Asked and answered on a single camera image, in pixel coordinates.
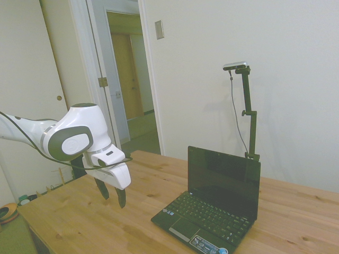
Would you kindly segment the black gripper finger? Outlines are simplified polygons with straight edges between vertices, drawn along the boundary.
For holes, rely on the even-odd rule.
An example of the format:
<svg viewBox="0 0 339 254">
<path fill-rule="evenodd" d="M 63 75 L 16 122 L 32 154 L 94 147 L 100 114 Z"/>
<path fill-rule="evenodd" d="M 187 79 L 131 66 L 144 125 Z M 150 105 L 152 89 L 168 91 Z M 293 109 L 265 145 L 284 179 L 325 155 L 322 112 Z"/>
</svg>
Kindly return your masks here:
<svg viewBox="0 0 339 254">
<path fill-rule="evenodd" d="M 109 195 L 109 191 L 108 191 L 108 189 L 105 185 L 105 182 L 103 182 L 102 180 L 97 179 L 97 178 L 95 178 L 95 182 L 96 182 L 96 185 L 97 185 L 101 195 L 103 196 L 103 198 L 105 200 L 107 200 L 110 197 L 110 195 Z"/>
<path fill-rule="evenodd" d="M 121 208 L 124 208 L 126 205 L 126 190 L 125 189 L 119 189 L 119 188 L 115 188 L 115 191 L 117 193 L 118 196 L 118 202 Z"/>
</svg>

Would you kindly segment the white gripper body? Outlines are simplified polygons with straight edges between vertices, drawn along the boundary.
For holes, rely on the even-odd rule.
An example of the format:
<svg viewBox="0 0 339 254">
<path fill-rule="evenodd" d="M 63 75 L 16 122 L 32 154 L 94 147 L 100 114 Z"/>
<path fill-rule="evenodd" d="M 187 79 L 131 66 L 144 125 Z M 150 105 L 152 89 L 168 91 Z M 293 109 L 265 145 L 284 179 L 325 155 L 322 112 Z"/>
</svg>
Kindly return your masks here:
<svg viewBox="0 0 339 254">
<path fill-rule="evenodd" d="M 122 162 L 124 159 L 124 156 L 92 155 L 90 159 L 84 156 L 82 162 L 87 168 L 86 172 L 92 177 L 119 189 L 125 189 L 130 185 L 131 178 L 126 163 Z"/>
</svg>

